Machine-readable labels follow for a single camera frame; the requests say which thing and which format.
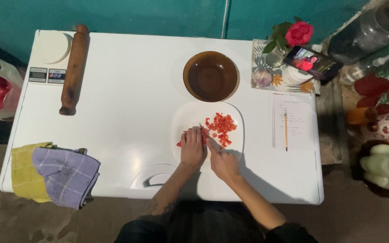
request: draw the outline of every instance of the checkered towel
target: checkered towel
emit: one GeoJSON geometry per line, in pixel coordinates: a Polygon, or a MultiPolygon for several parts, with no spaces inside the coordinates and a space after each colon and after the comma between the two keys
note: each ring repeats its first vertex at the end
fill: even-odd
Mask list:
{"type": "Polygon", "coordinates": [[[83,207],[85,197],[100,175],[100,163],[86,155],[86,149],[76,151],[35,148],[32,163],[45,179],[46,192],[58,206],[83,207]]]}

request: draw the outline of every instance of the person's right hand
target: person's right hand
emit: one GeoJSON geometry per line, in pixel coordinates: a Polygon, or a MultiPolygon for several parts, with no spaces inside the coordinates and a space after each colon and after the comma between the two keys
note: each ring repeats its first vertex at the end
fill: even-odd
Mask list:
{"type": "Polygon", "coordinates": [[[231,153],[217,151],[209,138],[207,138],[207,146],[211,151],[211,169],[217,177],[226,184],[236,179],[240,175],[238,158],[231,153]]]}

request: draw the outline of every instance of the concrete floor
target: concrete floor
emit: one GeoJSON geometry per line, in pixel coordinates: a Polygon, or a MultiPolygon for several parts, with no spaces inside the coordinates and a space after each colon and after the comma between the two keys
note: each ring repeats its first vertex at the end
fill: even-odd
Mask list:
{"type": "MultiPolygon", "coordinates": [[[[0,168],[5,149],[0,145],[0,168]]],[[[320,206],[276,206],[322,243],[389,242],[389,199],[375,196],[338,170],[324,177],[324,186],[325,200],[320,206]]],[[[136,218],[146,203],[95,198],[76,211],[0,192],[0,243],[113,242],[121,226],[136,218]]]]}

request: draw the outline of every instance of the person's left hand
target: person's left hand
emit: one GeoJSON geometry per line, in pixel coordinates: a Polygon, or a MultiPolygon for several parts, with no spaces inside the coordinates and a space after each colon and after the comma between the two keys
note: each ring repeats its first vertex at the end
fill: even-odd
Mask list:
{"type": "Polygon", "coordinates": [[[201,167],[206,158],[200,127],[192,127],[181,135],[181,163],[194,170],[201,167]]]}

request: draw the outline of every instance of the white plate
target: white plate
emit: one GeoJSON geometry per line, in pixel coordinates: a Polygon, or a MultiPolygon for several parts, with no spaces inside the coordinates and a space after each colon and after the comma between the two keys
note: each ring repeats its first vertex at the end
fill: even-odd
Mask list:
{"type": "MultiPolygon", "coordinates": [[[[212,123],[216,113],[223,113],[223,116],[230,115],[234,120],[234,124],[238,125],[236,130],[227,133],[232,144],[222,151],[232,152],[240,159],[244,147],[244,127],[240,112],[234,106],[225,102],[195,101],[181,106],[176,112],[172,123],[172,148],[173,154],[178,161],[181,159],[181,147],[176,146],[176,144],[181,140],[182,132],[193,126],[199,126],[199,123],[206,128],[205,118],[210,118],[208,122],[212,123]]],[[[217,133],[217,131],[210,130],[211,138],[213,138],[213,133],[217,133]]],[[[218,137],[214,138],[214,140],[219,150],[218,137]]],[[[211,152],[208,149],[208,156],[201,167],[201,171],[211,171],[210,158],[211,152]]]]}

